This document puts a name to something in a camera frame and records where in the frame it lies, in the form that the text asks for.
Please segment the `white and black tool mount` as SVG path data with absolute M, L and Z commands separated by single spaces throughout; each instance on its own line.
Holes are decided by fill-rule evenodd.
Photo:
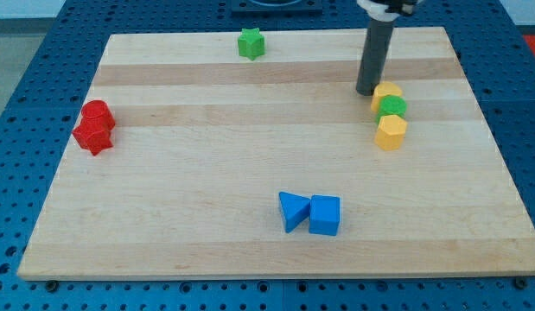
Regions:
M 400 16 L 412 16 L 424 0 L 356 0 L 369 17 L 379 22 L 393 22 Z

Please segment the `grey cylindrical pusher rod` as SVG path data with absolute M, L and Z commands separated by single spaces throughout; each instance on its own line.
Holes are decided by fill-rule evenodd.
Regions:
M 370 20 L 356 83 L 358 94 L 364 96 L 374 94 L 385 67 L 394 24 L 394 21 L 381 22 L 373 18 Z

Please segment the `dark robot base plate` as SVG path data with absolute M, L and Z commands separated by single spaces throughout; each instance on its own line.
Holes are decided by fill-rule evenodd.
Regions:
M 322 0 L 229 0 L 234 15 L 322 12 Z

